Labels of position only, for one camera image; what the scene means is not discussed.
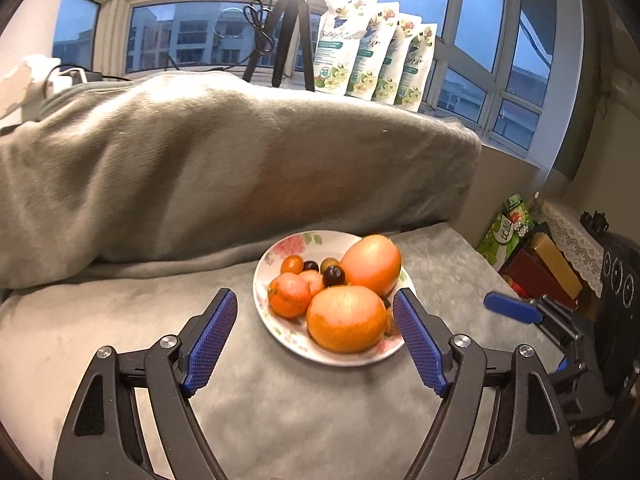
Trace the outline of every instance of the speaker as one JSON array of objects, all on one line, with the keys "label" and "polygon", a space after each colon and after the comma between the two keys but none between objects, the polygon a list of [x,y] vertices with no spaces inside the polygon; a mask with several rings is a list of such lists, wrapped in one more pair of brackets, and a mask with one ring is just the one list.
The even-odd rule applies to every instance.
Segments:
[{"label": "speaker", "polygon": [[607,234],[600,279],[596,355],[604,387],[615,396],[640,354],[640,246],[621,235]]}]

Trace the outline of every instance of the plate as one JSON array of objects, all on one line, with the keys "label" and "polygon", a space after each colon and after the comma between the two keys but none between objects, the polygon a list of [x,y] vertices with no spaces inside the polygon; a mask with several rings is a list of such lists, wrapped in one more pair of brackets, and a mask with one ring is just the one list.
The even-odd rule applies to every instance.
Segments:
[{"label": "plate", "polygon": [[[385,335],[373,348],[357,354],[337,354],[320,348],[306,331],[304,316],[284,319],[276,316],[269,308],[267,287],[279,275],[280,265],[287,256],[299,254],[306,260],[320,264],[325,258],[340,260],[344,253],[361,238],[338,231],[307,231],[283,238],[264,253],[254,274],[254,300],[260,318],[271,335],[282,345],[296,354],[325,365],[356,367],[369,365],[395,354],[404,344],[401,335]],[[389,301],[403,287],[415,294],[414,283],[404,270],[400,270],[398,283],[389,295]]]}]

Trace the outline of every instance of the gray fleece cover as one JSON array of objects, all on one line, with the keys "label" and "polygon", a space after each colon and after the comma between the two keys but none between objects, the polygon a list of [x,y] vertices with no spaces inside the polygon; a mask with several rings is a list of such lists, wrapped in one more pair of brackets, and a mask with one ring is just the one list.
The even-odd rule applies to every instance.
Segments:
[{"label": "gray fleece cover", "polygon": [[[493,314],[482,298],[509,288],[445,223],[392,237],[418,298],[453,332],[512,351],[528,342],[547,369],[561,355],[537,328]],[[0,306],[0,418],[27,460],[51,478],[69,404],[102,345],[148,348],[200,314],[220,287],[238,295],[238,321],[209,385],[192,399],[231,480],[399,480],[440,403],[406,348],[365,368],[332,368],[281,346],[252,296],[256,263],[149,280],[56,284],[16,292]],[[478,466],[493,392],[485,390],[462,475]],[[138,390],[152,463],[172,478],[146,390]]]},{"label": "gray fleece cover", "polygon": [[316,228],[454,217],[478,138],[354,98],[173,72],[80,86],[0,137],[0,289],[257,260]]}]

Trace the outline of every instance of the blue handle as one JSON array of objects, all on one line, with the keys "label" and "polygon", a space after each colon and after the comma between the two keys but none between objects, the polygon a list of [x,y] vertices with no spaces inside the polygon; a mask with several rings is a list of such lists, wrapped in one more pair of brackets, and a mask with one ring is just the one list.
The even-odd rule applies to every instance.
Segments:
[{"label": "blue handle", "polygon": [[209,382],[237,316],[238,298],[229,291],[189,354],[187,376],[182,383],[189,394],[195,394]]},{"label": "blue handle", "polygon": [[449,385],[442,373],[442,355],[402,290],[394,296],[393,313],[422,382],[442,396]]},{"label": "blue handle", "polygon": [[500,292],[489,292],[484,297],[484,306],[492,312],[522,323],[532,324],[542,321],[542,314],[534,306]]}]

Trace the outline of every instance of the tangerine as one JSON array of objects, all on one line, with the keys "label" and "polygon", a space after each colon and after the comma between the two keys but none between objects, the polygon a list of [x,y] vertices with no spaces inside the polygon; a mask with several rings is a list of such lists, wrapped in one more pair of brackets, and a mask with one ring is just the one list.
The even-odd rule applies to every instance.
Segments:
[{"label": "tangerine", "polygon": [[371,235],[354,243],[344,253],[340,266],[346,282],[366,286],[386,296],[396,286],[402,258],[396,245],[382,235]]},{"label": "tangerine", "polygon": [[324,289],[322,274],[320,274],[317,270],[304,270],[303,272],[300,272],[299,276],[309,284],[312,299],[318,292]]},{"label": "tangerine", "polygon": [[278,316],[302,316],[311,302],[311,289],[300,276],[285,272],[271,281],[267,287],[267,298]]},{"label": "tangerine", "polygon": [[300,274],[305,269],[305,261],[302,256],[294,254],[293,256],[287,256],[280,266],[280,273],[291,272],[292,274]]},{"label": "tangerine", "polygon": [[306,311],[312,339],[331,352],[363,352],[386,330],[382,299],[364,286],[341,285],[322,290]]}]

